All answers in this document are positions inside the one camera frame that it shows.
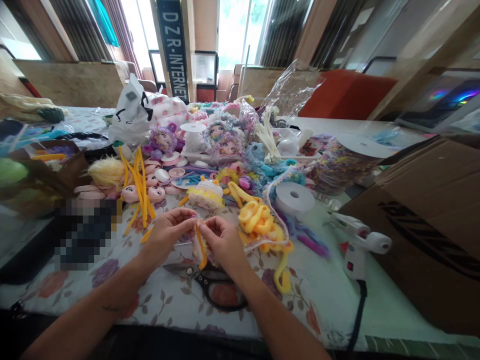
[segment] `floral tablecloth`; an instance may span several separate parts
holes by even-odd
[[[102,116],[114,111],[75,107],[68,107],[68,110],[65,124],[71,125],[73,131],[100,134],[106,134],[108,130]],[[156,213],[162,214],[177,207],[183,196],[167,195],[165,201],[157,204]],[[342,203],[349,200],[345,194],[336,198]],[[205,219],[213,215],[200,208],[195,210]],[[129,234],[124,236],[134,211],[133,206],[125,208],[122,223],[117,225],[108,246],[101,250],[88,270],[58,270],[53,258],[27,289],[25,286],[0,286],[0,303],[12,305],[22,289],[20,299],[27,312],[59,316],[67,311],[138,254],[142,246],[140,240],[153,224],[148,217],[145,229],[139,217],[133,222]],[[235,207],[225,207],[218,213],[236,223],[237,214],[238,208]],[[280,294],[273,283],[273,273],[280,261],[276,253],[262,253],[255,249],[247,256],[258,276],[326,348],[345,349],[360,295],[357,284],[343,271],[343,255],[338,244],[347,239],[330,226],[324,226],[328,218],[325,205],[317,200],[315,208],[302,219],[325,241],[331,257],[320,258],[293,239],[295,250],[288,260],[292,292],[288,295]],[[191,245],[176,246],[166,264],[178,262],[192,262]],[[368,298],[355,350],[430,359],[480,359],[478,338],[446,334],[426,322],[372,256],[367,259],[367,272]],[[212,296],[220,302],[236,301],[231,286],[217,286]],[[238,338],[259,339],[262,336],[248,309],[220,312],[210,306],[196,282],[175,277],[162,268],[155,270],[139,289],[120,323],[172,327]]]

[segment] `white ribbon spool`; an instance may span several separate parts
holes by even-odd
[[[204,137],[202,132],[207,127],[198,122],[184,123],[180,129],[186,132],[185,134],[185,151],[191,154],[200,154],[204,151]]]
[[[286,181],[276,187],[275,205],[282,213],[296,217],[313,209],[315,198],[306,187]]]

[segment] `scissors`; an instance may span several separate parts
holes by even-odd
[[[240,305],[236,305],[236,306],[223,306],[221,304],[217,304],[212,300],[209,292],[210,286],[215,287],[215,284],[235,284],[235,283],[229,277],[224,279],[213,279],[205,276],[204,271],[226,275],[224,271],[217,269],[210,263],[208,263],[202,271],[200,271],[199,267],[196,265],[183,264],[183,263],[173,263],[173,264],[164,265],[162,267],[171,274],[184,277],[184,278],[191,278],[195,280],[197,283],[199,283],[206,299],[208,300],[210,305],[212,305],[217,310],[230,313],[230,312],[240,311],[248,305],[246,299],[244,299]]]

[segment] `glue gun cord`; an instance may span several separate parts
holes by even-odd
[[[353,324],[353,332],[351,333],[350,341],[346,347],[347,352],[353,351],[357,339],[359,337],[360,325],[362,323],[362,314],[364,312],[365,299],[367,298],[367,283],[365,280],[357,280],[360,285],[360,302],[358,303],[358,309],[356,311],[355,323]]]

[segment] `scissor handle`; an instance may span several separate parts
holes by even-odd
[[[228,279],[228,280],[212,279],[212,278],[206,277],[203,274],[198,274],[197,276],[195,276],[194,279],[197,283],[200,284],[201,289],[203,290],[203,294],[205,295],[205,297],[208,300],[208,302],[210,303],[210,305],[212,305],[215,309],[226,312],[226,313],[231,313],[231,312],[240,311],[240,310],[247,307],[247,305],[248,305],[247,300],[243,301],[240,305],[236,305],[236,306],[222,306],[222,305],[219,305],[216,302],[214,302],[212,300],[212,298],[210,297],[209,290],[210,290],[211,285],[214,285],[214,284],[234,284],[234,282],[232,280],[230,280],[230,279]]]

